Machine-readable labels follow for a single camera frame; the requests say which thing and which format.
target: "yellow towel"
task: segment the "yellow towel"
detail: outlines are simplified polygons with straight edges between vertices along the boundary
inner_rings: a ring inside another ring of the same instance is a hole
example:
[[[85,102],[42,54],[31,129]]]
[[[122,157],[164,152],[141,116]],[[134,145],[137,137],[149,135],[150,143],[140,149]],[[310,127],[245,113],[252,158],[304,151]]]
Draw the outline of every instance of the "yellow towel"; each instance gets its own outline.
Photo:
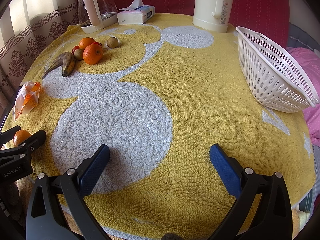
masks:
[[[76,62],[67,78],[58,68],[42,81],[54,58],[86,36],[103,43],[102,60]],[[120,45],[108,49],[112,36]],[[4,130],[18,124],[47,132],[33,154],[32,179],[77,167],[101,143],[109,145],[110,163],[85,201],[115,236],[208,237],[235,200],[210,163],[214,143],[258,174],[280,171],[295,206],[315,181],[303,114],[272,111],[254,100],[237,46],[231,25],[225,34],[209,32],[185,15],[156,14],[144,25],[115,24],[92,34],[69,27],[24,79],[42,83],[39,105],[17,122],[10,114]]]
[[[297,209],[292,209],[292,239],[300,232],[300,217]]]

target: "pink cushion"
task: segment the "pink cushion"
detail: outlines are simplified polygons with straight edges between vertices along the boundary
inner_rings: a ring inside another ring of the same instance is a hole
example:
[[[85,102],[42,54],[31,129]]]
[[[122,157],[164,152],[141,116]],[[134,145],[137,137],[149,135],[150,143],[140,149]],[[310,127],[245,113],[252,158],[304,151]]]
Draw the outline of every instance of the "pink cushion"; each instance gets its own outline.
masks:
[[[287,47],[287,51],[300,64],[320,95],[320,58],[310,49]],[[304,109],[303,114],[312,144],[320,146],[320,104],[316,108]]]

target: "kettle handle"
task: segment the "kettle handle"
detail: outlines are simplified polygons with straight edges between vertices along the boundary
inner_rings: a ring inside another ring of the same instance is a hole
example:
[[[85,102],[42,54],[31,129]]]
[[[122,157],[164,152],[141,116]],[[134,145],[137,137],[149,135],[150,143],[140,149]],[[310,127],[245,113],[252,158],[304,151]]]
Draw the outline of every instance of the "kettle handle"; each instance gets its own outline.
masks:
[[[102,23],[100,21],[98,14],[100,15],[99,8],[97,11],[97,8],[95,6],[95,3],[97,4],[97,1],[95,2],[94,0],[84,0],[84,6],[85,9],[87,10],[90,22],[93,26],[98,26],[99,24]]]
[[[212,13],[212,16],[219,19],[222,13],[223,0],[216,0],[216,8]]]

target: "basket handle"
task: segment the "basket handle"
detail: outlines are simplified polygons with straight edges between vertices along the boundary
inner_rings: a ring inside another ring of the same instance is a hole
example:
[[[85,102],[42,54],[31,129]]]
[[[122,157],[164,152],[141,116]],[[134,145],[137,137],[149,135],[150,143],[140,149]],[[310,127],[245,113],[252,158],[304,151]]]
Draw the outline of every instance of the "basket handle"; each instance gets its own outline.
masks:
[[[314,98],[311,99],[311,98],[307,97],[307,100],[309,101],[310,105],[311,105],[313,108],[316,107],[316,104],[319,104],[319,101],[318,101],[317,99],[314,99]]]
[[[223,0],[216,0],[216,8],[212,13],[212,16],[219,19],[222,13]]]

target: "orange snack in bag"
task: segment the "orange snack in bag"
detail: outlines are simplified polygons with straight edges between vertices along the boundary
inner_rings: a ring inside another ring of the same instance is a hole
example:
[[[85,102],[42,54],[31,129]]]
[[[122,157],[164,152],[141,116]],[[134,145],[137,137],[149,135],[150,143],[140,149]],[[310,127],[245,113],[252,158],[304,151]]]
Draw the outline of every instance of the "orange snack in bag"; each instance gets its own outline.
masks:
[[[13,117],[16,121],[20,114],[28,114],[38,105],[40,93],[39,82],[26,82],[17,94]]]

